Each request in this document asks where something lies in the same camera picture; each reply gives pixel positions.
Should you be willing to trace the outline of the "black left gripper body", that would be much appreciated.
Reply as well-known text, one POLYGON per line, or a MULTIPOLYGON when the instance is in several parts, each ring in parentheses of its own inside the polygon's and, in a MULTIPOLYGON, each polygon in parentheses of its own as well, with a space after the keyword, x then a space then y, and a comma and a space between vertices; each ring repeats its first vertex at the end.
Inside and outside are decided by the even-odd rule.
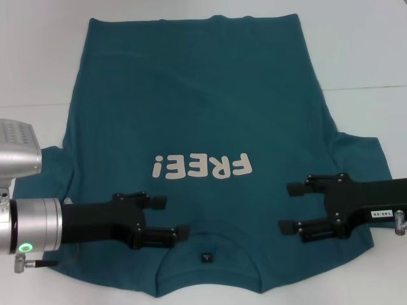
POLYGON ((72 203, 61 209, 62 244, 116 240, 136 247, 138 235, 146 229, 144 212, 134 201, 72 203))

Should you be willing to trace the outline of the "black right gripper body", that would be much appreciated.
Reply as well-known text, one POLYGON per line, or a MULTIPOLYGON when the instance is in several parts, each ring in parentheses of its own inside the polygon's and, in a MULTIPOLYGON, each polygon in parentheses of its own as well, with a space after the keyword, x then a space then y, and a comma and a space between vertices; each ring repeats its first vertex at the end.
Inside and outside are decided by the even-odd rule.
POLYGON ((331 184, 325 193, 328 219, 340 218, 340 239, 364 224, 392 222, 398 236, 406 234, 406 179, 376 182, 347 180, 331 184))

